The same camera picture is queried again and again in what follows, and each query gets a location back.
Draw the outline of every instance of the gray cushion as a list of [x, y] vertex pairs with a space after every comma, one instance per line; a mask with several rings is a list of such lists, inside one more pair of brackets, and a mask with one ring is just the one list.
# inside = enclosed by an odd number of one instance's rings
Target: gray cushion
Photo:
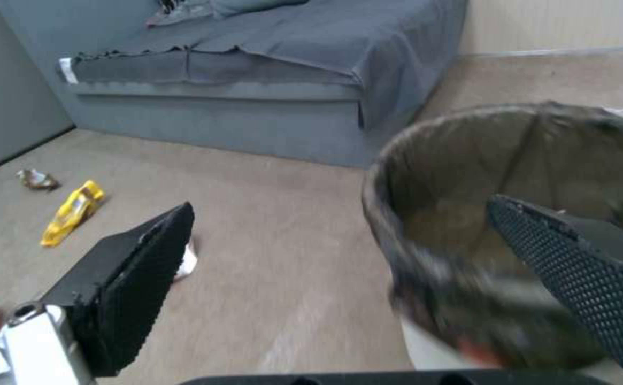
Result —
[[268, 10], [282, 5], [306, 3], [308, 0], [211, 0], [211, 7], [217, 17]]

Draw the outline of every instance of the beige carpet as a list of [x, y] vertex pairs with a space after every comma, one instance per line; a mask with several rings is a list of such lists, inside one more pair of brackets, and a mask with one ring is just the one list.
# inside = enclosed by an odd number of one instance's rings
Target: beige carpet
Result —
[[[423, 116], [479, 103], [623, 107], [623, 53], [459, 61]], [[14, 174], [52, 173], [32, 192]], [[409, 369], [390, 277], [360, 208], [362, 171], [74, 130], [0, 167], [0, 305], [35, 299], [99, 238], [184, 201], [198, 270], [170, 291], [135, 363], [101, 383], [198, 376]], [[45, 225], [92, 178], [108, 202], [60, 246]]]

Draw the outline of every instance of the trash bin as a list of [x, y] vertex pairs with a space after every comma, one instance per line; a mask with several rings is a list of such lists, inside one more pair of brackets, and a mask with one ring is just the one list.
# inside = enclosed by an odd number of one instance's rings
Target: trash bin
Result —
[[395, 310], [465, 356], [578, 368], [604, 354], [486, 222], [502, 193], [623, 228], [623, 118], [548, 102], [478, 107], [396, 136], [363, 208]]

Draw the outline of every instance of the beige wall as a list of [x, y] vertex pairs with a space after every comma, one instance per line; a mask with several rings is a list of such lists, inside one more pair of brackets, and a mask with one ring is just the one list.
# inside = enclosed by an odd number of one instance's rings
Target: beige wall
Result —
[[623, 0], [470, 0], [463, 53], [623, 47]]

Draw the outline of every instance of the red object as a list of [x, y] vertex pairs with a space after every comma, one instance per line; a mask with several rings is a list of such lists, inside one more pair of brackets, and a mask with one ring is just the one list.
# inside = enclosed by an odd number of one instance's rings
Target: red object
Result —
[[465, 337], [460, 337], [457, 342], [458, 351], [460, 351], [463, 356], [468, 357], [476, 363], [492, 368], [501, 368], [504, 366], [502, 360], [494, 354], [493, 351], [478, 346]]

